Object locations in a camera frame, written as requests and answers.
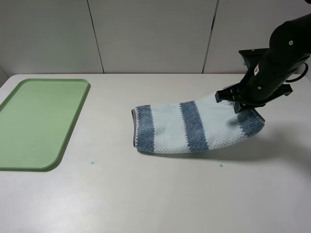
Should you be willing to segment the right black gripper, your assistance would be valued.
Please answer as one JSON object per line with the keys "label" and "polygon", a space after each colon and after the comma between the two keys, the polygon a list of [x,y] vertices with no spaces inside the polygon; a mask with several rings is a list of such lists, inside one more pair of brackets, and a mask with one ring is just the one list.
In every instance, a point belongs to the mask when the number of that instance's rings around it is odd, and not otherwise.
{"label": "right black gripper", "polygon": [[236,114],[255,106],[264,105],[283,95],[290,95],[293,90],[289,84],[284,84],[287,76],[269,72],[267,70],[255,73],[246,72],[240,83],[230,85],[215,94],[217,102],[235,102]]}

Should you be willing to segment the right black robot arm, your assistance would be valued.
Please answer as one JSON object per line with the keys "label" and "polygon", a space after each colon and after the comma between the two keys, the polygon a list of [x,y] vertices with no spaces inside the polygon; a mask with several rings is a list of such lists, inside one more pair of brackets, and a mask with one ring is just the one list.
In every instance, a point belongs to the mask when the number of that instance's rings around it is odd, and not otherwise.
{"label": "right black robot arm", "polygon": [[215,94],[217,102],[231,101],[234,111],[263,107],[266,103],[292,93],[290,79],[311,55],[311,16],[286,21],[272,33],[269,47],[240,50],[248,68],[243,79]]}

